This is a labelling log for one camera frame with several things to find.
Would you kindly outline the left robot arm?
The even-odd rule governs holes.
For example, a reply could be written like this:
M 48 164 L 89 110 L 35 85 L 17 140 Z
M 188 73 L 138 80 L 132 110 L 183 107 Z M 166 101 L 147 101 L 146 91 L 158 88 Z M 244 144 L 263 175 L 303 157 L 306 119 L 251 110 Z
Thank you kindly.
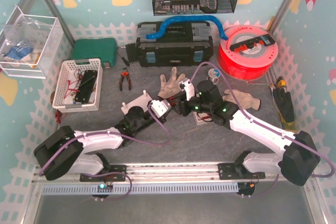
M 114 150 L 133 142 L 154 146 L 154 142 L 138 140 L 135 136 L 154 123 L 163 126 L 171 109 L 167 100 L 152 100 L 147 111 L 133 106 L 123 120 L 106 130 L 84 132 L 62 126 L 34 150 L 39 175 L 47 180 L 59 179 L 67 173 L 107 176 L 111 168 L 101 150 Z

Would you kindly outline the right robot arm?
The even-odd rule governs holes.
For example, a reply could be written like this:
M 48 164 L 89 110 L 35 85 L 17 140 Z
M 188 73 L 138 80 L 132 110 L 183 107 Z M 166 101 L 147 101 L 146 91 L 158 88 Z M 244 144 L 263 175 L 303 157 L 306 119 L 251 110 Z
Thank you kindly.
M 241 110 L 238 105 L 224 101 L 218 87 L 209 80 L 197 86 L 187 80 L 181 86 L 180 93 L 169 98 L 177 114 L 206 113 L 215 124 L 247 135 L 272 151 L 245 152 L 242 166 L 247 171 L 281 174 L 297 186 L 303 186 L 312 176 L 320 157 L 309 133 L 277 128 Z

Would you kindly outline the white peg board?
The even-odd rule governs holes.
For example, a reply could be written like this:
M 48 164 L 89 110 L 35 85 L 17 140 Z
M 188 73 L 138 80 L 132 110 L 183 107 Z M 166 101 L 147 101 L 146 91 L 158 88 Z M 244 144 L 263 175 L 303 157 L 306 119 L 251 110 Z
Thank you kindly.
M 148 110 L 148 104 L 152 100 L 153 100 L 152 97 L 147 93 L 147 91 L 143 90 L 143 94 L 138 98 L 132 100 L 129 103 L 123 102 L 121 111 L 123 112 L 124 115 L 126 115 L 132 107 L 139 106 L 143 109 L 144 112 L 146 112 Z

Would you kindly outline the large red spring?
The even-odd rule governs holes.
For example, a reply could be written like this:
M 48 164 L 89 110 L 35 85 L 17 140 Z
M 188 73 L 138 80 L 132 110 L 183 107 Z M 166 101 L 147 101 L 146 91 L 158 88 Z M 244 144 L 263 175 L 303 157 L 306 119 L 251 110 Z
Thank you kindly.
M 171 97 L 168 99 L 168 102 L 171 106 L 176 106 L 177 98 Z

